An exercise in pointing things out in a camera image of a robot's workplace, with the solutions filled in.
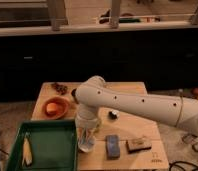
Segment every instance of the wooden table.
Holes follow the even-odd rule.
[[[80,83],[59,83],[68,86],[68,93],[61,96],[70,102],[70,109],[67,115],[62,119],[73,119],[75,117],[77,105],[75,104],[71,91]],[[130,93],[147,93],[142,82],[108,82],[107,87],[112,90]],[[51,97],[60,96],[52,89],[51,83],[42,85],[32,120],[44,120],[42,106],[44,102]],[[156,122],[130,115],[122,111],[120,117],[115,120],[109,120],[107,113],[111,109],[100,108],[99,116],[102,119],[100,131],[95,134],[96,143],[92,152],[78,154],[78,170],[141,170],[141,169],[166,169],[168,160],[165,154],[163,143]],[[121,156],[117,160],[107,160],[105,148],[105,136],[117,134],[119,136]],[[133,138],[147,136],[152,141],[152,149],[128,154],[125,141]]]

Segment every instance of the cable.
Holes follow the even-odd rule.
[[[170,163],[169,171],[171,171],[173,167],[178,167],[182,171],[186,171],[185,168],[180,166],[179,164],[186,164],[186,165],[190,165],[190,166],[194,167],[194,169],[192,171],[197,171],[198,170],[198,166],[193,164],[193,163],[186,162],[186,161],[175,161],[173,163]]]
[[[8,156],[9,156],[9,153],[7,153],[6,151],[4,151],[3,149],[0,148],[0,151],[1,151],[2,153],[4,153],[5,155],[8,155]]]

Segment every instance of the small wooden block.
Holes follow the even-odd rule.
[[[129,153],[152,148],[150,139],[145,137],[127,140],[126,145]]]

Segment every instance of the corn cob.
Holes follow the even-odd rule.
[[[24,137],[24,143],[23,143],[22,165],[24,164],[26,164],[26,166],[29,166],[32,164],[31,146],[30,146],[27,134]]]

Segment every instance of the floor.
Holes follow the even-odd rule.
[[[151,94],[179,94],[178,90],[155,91]],[[190,91],[184,90],[184,95],[192,97]],[[17,130],[22,121],[30,120],[35,101],[0,103],[0,148],[10,153]],[[181,138],[186,132],[158,123],[169,162],[182,160],[198,165],[198,153],[192,150],[191,144],[184,143]],[[0,152],[1,168],[5,167],[8,156]]]

